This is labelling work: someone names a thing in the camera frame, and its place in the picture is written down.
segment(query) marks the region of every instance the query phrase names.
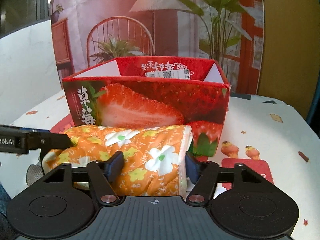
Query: strawberry image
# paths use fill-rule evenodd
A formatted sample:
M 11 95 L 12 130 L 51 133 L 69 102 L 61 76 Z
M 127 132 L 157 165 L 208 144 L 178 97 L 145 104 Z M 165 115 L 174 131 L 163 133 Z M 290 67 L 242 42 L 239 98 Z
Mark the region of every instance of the strawberry image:
M 123 82 L 144 96 L 170 104 L 186 122 L 209 120 L 222 122 L 226 112 L 227 89 L 184 82 Z
M 119 83 L 101 88 L 96 100 L 101 125 L 121 128 L 151 128 L 182 125 L 183 115 L 172 106 L 149 99 Z
M 191 126 L 193 144 L 189 151 L 196 156 L 212 157 L 217 149 L 222 132 L 222 124 L 207 121 L 194 121 L 187 123 Z

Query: metal screw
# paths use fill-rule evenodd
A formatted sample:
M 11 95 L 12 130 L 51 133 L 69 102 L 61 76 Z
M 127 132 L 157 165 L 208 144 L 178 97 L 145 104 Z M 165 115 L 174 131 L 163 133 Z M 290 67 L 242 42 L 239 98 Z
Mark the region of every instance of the metal screw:
M 117 200 L 117 197 L 113 196 L 113 195 L 104 195 L 101 197 L 101 201 L 103 201 L 105 203 L 112 203 L 116 200 Z
M 204 201 L 204 197 L 201 195 L 192 195 L 189 197 L 189 200 L 193 203 L 201 203 Z

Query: patterned tablecloth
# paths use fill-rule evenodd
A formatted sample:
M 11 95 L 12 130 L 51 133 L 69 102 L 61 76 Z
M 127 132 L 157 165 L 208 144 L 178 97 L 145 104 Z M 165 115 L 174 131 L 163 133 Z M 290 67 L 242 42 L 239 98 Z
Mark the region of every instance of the patterned tablecloth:
M 73 125 L 62 90 L 17 119 L 12 125 L 63 131 Z M 232 167 L 223 142 L 238 147 L 238 158 L 291 196 L 300 216 L 295 240 L 320 239 L 320 140 L 291 106 L 272 98 L 233 95 L 217 153 L 209 160 Z M 16 156 L 0 153 L 0 182 L 10 197 L 27 187 L 26 172 L 37 164 L 39 150 Z

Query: white tablecloth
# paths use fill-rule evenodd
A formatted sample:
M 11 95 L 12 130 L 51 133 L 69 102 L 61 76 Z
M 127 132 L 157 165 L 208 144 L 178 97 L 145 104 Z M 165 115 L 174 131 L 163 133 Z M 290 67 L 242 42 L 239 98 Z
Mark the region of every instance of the white tablecloth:
M 273 100 L 274 103 L 262 103 Z M 52 96 L 12 125 L 50 130 L 69 114 L 64 91 Z M 281 117 L 274 121 L 270 114 Z M 239 147 L 239 158 L 248 159 L 247 145 L 260 151 L 271 170 L 277 187 L 292 197 L 299 206 L 300 216 L 293 231 L 295 240 L 320 239 L 320 140 L 291 106 L 271 98 L 252 96 L 251 100 L 230 98 L 229 111 L 217 153 L 209 160 L 221 164 L 226 158 L 221 143 L 229 141 Z M 309 158 L 306 162 L 298 152 Z M 27 187 L 26 172 L 37 164 L 39 150 L 17 157 L 0 153 L 0 182 L 10 197 Z

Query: wooden chair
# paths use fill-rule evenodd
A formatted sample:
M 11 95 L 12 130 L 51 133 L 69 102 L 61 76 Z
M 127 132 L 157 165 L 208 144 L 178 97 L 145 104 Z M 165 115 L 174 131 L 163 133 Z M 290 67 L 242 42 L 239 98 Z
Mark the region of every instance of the wooden chair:
M 152 36 L 145 25 L 127 16 L 114 16 L 101 21 L 90 31 L 87 38 L 88 67 L 99 63 L 98 59 L 94 59 L 90 55 L 101 52 L 98 42 L 107 42 L 109 36 L 119 40 L 133 41 L 141 52 L 149 56 L 155 55 Z

